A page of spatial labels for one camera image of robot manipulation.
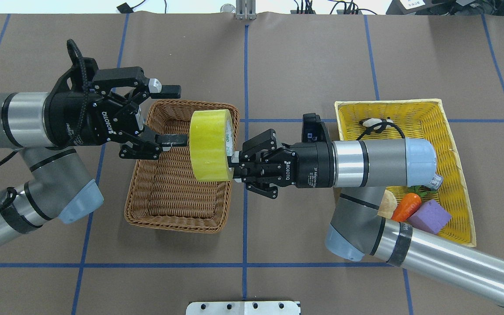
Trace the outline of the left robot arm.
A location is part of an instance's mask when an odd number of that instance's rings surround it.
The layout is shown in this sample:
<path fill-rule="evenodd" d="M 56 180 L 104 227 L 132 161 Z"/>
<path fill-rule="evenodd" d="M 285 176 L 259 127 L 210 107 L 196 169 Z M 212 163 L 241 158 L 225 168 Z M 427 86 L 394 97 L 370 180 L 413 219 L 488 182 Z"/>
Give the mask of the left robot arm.
<path fill-rule="evenodd" d="M 20 154 L 33 178 L 0 190 L 0 246 L 58 218 L 69 224 L 104 201 L 78 146 L 121 145 L 122 159 L 158 160 L 186 146 L 184 134 L 159 134 L 144 123 L 148 98 L 175 99 L 177 84 L 147 78 L 139 66 L 100 69 L 73 56 L 50 92 L 0 93 L 0 149 Z"/>

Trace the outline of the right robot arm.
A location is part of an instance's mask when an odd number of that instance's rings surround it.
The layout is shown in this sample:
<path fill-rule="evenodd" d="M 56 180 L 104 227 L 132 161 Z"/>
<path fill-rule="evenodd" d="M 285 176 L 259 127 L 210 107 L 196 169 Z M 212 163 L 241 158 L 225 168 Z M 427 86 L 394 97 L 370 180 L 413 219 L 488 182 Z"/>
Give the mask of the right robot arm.
<path fill-rule="evenodd" d="M 433 145 L 422 138 L 330 141 L 308 127 L 302 141 L 279 142 L 269 129 L 224 158 L 248 191 L 274 199 L 279 187 L 339 188 L 325 245 L 359 261 L 371 255 L 474 293 L 504 308 L 504 260 L 378 215 L 386 187 L 431 182 Z"/>

